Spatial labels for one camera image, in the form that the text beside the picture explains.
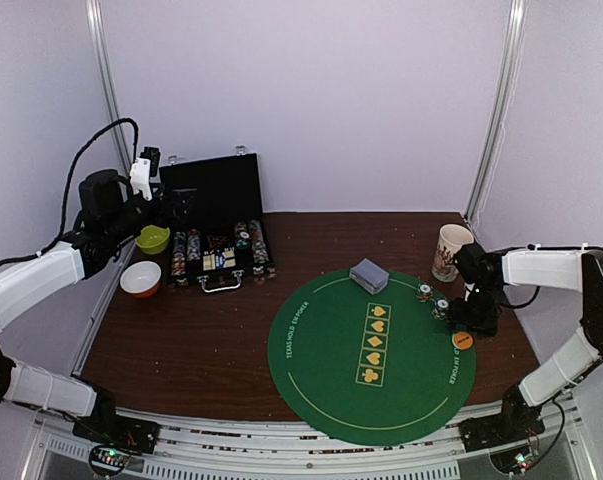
black briefcase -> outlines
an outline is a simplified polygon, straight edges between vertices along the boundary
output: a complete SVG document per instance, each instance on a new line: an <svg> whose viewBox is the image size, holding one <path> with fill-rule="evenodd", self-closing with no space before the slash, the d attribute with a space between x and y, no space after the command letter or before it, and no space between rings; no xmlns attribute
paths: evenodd
<svg viewBox="0 0 603 480"><path fill-rule="evenodd" d="M263 220L257 155L171 159L159 169L170 227L168 286L236 289L276 269Z"/></svg>

black cable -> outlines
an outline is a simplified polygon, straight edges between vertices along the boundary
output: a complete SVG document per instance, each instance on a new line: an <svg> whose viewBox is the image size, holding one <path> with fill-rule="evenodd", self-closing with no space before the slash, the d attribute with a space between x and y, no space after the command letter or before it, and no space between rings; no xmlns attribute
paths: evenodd
<svg viewBox="0 0 603 480"><path fill-rule="evenodd" d="M560 394L556 394L554 397L552 397L552 403L559 409L559 411L561 412L561 426L559 427L559 431L557 432L557 435L554 437L554 440L552 440L552 443L550 444L550 446L548 448L545 449L545 451L539 456L539 458L530 466L530 468L528 468L526 471L530 471L532 470L534 467L536 467L539 463L541 463L541 460L543 460L545 457L548 456L548 454L550 453L550 451L552 450L552 448L554 448L554 446L557 444L557 442L559 441L559 438L561 438L561 434L563 433L563 428L565 427L565 410L563 410L563 407L557 402L557 397Z"/></svg>
<svg viewBox="0 0 603 480"><path fill-rule="evenodd" d="M528 300L527 302L524 302L524 303L520 303L519 305L510 305L509 303L500 303L499 305L501 305L503 308L509 308L511 310L517 310L519 308L528 307L528 306L532 305L532 302L534 302L537 299L537 297L539 296L540 290L541 290L541 287L537 287L534 290L534 294L532 295L530 300Z"/></svg>
<svg viewBox="0 0 603 480"><path fill-rule="evenodd" d="M83 153L88 148L90 148L90 146L99 137L101 137L103 134L107 133L108 131L112 130L113 128L115 128L121 124L124 124L124 123L129 123L130 125L132 125L132 128L134 129L133 145L134 145L134 158L136 158L137 144L139 143L139 126L137 125L137 122L135 122L131 118L120 118L118 120L115 120L111 124L103 127L101 130L99 130L97 133L95 133L92 136L92 138L90 140L88 140L88 142L85 145L83 145L83 147L81 147L81 149L77 152L77 154L74 156L74 159L72 160L72 164L70 165L70 171L68 172L68 177L65 182L65 189L63 191L63 201L61 203L61 225L59 226L59 233L57 233L57 236L54 237L54 239L47 246L42 248L41 251L38 253L33 253L31 255L24 255L22 257L4 258L3 260L0 260L0 268L3 265L9 265L11 263L29 262L30 260L34 260L34 259L38 258L39 256L52 250L54 248L54 246L57 243L59 243L59 240L61 240L61 237L63 237L63 234L65 233L65 221L66 221L66 210L68 207L68 196L70 195L70 187L72 184L72 175L74 174L74 169L77 166L79 158L81 157L81 155L83 155Z"/></svg>

poker chip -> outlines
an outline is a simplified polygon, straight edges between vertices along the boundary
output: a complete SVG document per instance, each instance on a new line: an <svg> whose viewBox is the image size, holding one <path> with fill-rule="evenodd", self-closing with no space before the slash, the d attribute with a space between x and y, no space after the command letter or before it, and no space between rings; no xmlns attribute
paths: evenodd
<svg viewBox="0 0 603 480"><path fill-rule="evenodd" d="M419 289L417 290L417 300L422 303L429 302L430 300L432 300L432 296L432 287L430 285L427 285L425 283L419 285Z"/></svg>
<svg viewBox="0 0 603 480"><path fill-rule="evenodd" d="M457 332L452 335L452 345L459 350L469 350L474 345L474 338L468 332Z"/></svg>
<svg viewBox="0 0 603 480"><path fill-rule="evenodd" d="M201 237L198 230L192 229L188 232L187 247L188 262L198 262L201 260Z"/></svg>
<svg viewBox="0 0 603 480"><path fill-rule="evenodd" d="M250 234L245 223L239 222L234 226L234 244L239 249L250 246Z"/></svg>
<svg viewBox="0 0 603 480"><path fill-rule="evenodd" d="M268 263L270 257L268 256L268 250L265 246L261 222L258 220L251 220L250 223L248 223L248 229L250 231L250 239L252 240L252 256L254 263Z"/></svg>
<svg viewBox="0 0 603 480"><path fill-rule="evenodd" d="M445 298L440 298L434 302L434 310L432 310L432 317L435 320L445 320L448 317L448 310L450 303Z"/></svg>
<svg viewBox="0 0 603 480"><path fill-rule="evenodd" d="M185 275L185 259L187 252L186 238L185 232L176 232L174 234L171 265L173 277Z"/></svg>

orange poker chip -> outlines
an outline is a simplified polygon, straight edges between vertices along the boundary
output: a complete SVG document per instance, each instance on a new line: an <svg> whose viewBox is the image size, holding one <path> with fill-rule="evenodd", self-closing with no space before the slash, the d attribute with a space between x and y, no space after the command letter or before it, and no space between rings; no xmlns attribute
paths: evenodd
<svg viewBox="0 0 603 480"><path fill-rule="evenodd" d="M457 332L452 336L452 344L459 350L469 350L474 345L474 338L468 332Z"/></svg>

wooden table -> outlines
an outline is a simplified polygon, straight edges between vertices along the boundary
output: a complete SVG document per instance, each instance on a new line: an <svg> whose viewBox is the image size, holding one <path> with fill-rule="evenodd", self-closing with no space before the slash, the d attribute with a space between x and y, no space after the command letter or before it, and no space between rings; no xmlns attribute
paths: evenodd
<svg viewBox="0 0 603 480"><path fill-rule="evenodd" d="M229 420L295 421L268 370L267 340L279 307L299 286L368 257L430 283L449 298L460 279L430 273L438 230L457 213L275 213L265 216L277 277L205 295L162 288L135 300L121 290L105 315L82 378L110 391L123 407ZM134 260L145 256L137 251ZM165 266L167 257L157 259ZM537 367L512 312L497 337L476 345L478 371L469 404L501 398Z"/></svg>

